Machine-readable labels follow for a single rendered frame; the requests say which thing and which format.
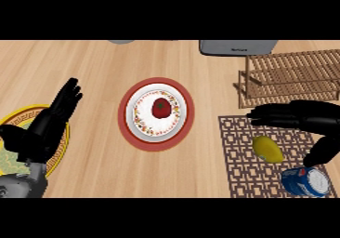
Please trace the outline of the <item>red tomato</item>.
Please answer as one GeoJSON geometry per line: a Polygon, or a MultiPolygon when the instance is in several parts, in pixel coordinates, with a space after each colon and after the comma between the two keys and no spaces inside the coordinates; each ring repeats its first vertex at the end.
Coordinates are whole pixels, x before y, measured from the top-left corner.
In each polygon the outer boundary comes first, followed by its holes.
{"type": "Polygon", "coordinates": [[[152,115],[158,118],[169,118],[171,116],[171,103],[167,99],[160,98],[152,105],[152,115]]]}

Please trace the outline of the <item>grey appliance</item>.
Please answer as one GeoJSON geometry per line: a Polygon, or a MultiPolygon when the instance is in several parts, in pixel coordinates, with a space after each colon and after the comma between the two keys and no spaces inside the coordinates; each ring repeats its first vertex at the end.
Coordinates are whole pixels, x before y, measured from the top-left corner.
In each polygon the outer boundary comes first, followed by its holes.
{"type": "Polygon", "coordinates": [[[277,40],[201,40],[201,53],[208,56],[247,56],[270,54],[277,40]]]}

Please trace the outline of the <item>yellow lemon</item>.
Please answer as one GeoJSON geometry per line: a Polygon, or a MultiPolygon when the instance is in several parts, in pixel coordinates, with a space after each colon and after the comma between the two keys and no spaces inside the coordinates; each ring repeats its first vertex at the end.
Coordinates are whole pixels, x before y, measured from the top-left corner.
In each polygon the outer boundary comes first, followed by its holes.
{"type": "Polygon", "coordinates": [[[282,163],[285,155],[275,140],[267,136],[260,136],[252,139],[252,148],[257,156],[272,164],[282,163]]]}

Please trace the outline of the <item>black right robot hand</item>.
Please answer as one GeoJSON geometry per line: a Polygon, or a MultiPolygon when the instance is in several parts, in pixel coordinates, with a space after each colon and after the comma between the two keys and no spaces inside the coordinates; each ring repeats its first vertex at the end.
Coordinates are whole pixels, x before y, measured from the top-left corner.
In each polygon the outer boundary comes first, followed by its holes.
{"type": "Polygon", "coordinates": [[[257,106],[248,117],[254,126],[300,129],[323,136],[304,158],[305,167],[328,164],[340,153],[340,105],[300,99],[257,106]]]}

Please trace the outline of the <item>red round placemat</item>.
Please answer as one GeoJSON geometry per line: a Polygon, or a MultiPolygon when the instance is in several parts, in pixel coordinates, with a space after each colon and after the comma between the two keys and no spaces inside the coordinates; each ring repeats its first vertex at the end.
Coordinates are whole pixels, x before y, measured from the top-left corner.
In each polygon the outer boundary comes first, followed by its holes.
{"type": "Polygon", "coordinates": [[[118,109],[118,125],[120,125],[120,130],[121,133],[124,135],[126,140],[130,142],[130,144],[141,150],[148,151],[148,152],[161,152],[164,150],[169,150],[171,147],[174,147],[180,141],[183,140],[183,138],[186,137],[186,135],[191,133],[191,128],[192,128],[192,124],[194,124],[194,118],[195,118],[195,105],[194,105],[194,99],[191,96],[191,92],[188,91],[188,89],[183,87],[183,85],[171,80],[170,78],[164,78],[164,77],[154,77],[151,79],[143,80],[142,82],[139,82],[129,90],[121,103],[120,103],[120,109],[118,109]],[[130,100],[130,96],[132,93],[142,87],[146,86],[149,84],[154,83],[166,83],[171,86],[174,86],[179,90],[180,93],[185,96],[186,99],[186,103],[189,106],[189,116],[188,116],[188,122],[186,125],[183,127],[183,129],[180,130],[180,133],[167,141],[164,142],[146,142],[142,139],[139,139],[133,134],[132,131],[129,129],[127,126],[127,116],[126,116],[126,112],[127,112],[127,102],[130,100]]]}

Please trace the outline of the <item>blue can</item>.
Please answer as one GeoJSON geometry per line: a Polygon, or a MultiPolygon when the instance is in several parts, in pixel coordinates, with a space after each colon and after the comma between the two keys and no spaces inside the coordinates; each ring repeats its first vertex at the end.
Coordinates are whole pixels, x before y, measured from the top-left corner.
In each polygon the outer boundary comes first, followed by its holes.
{"type": "Polygon", "coordinates": [[[294,195],[325,197],[331,193],[331,179],[314,167],[297,167],[282,173],[282,183],[294,195]]]}

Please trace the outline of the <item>yellow patterned round plate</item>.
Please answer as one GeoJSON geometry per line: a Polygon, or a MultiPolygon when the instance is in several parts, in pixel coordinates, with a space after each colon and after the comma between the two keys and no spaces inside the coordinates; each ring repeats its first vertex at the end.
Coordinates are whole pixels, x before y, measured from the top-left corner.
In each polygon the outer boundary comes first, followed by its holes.
{"type": "MultiPolygon", "coordinates": [[[[37,116],[37,114],[49,108],[49,104],[33,104],[23,109],[14,111],[5,118],[0,120],[0,125],[14,125],[21,128],[29,129],[30,124],[37,116]]],[[[55,168],[60,166],[65,152],[70,146],[71,139],[71,125],[67,124],[67,129],[64,137],[61,139],[61,144],[57,150],[54,157],[48,161],[48,177],[51,176],[55,168]]],[[[5,141],[0,137],[0,176],[8,174],[29,174],[30,168],[24,163],[17,162],[18,153],[11,152],[5,148],[5,141]]]]}

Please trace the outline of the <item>brown patterned placemat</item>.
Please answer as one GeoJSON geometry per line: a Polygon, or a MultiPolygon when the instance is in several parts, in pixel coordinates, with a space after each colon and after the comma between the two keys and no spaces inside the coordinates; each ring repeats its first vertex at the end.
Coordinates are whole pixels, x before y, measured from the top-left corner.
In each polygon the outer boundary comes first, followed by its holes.
{"type": "Polygon", "coordinates": [[[308,198],[286,191],[282,175],[304,166],[314,139],[310,132],[270,126],[252,126],[245,115],[219,117],[230,196],[233,198],[308,198]],[[270,164],[255,154],[252,139],[267,136],[276,142],[285,160],[270,164]]]}

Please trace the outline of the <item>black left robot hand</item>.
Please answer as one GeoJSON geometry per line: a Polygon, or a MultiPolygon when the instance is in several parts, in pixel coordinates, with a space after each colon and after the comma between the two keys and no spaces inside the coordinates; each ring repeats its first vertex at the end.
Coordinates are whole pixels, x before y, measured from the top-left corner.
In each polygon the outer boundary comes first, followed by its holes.
{"type": "Polygon", "coordinates": [[[18,153],[18,162],[45,164],[54,157],[68,121],[83,98],[80,90],[79,79],[71,78],[52,105],[39,113],[27,129],[14,125],[0,125],[5,148],[18,153]]]}

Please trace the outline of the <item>white floral plate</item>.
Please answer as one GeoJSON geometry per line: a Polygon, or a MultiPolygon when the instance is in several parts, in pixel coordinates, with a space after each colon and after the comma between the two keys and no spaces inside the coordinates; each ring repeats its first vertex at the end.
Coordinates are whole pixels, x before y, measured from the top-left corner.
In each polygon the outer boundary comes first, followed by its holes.
{"type": "Polygon", "coordinates": [[[180,90],[166,83],[142,86],[132,93],[126,116],[129,129],[139,139],[151,143],[171,139],[180,133],[189,116],[189,106],[180,90]],[[161,111],[154,105],[160,99],[170,103],[170,116],[166,118],[157,118],[152,112],[161,111]]]}

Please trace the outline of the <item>wooden tiered shelf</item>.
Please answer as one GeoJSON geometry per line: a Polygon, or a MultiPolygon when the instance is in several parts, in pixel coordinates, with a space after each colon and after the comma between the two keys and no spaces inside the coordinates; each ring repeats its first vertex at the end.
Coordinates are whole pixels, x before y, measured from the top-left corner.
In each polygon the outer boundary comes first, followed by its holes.
{"type": "Polygon", "coordinates": [[[241,109],[295,99],[339,100],[340,49],[247,56],[233,86],[241,109]]]}

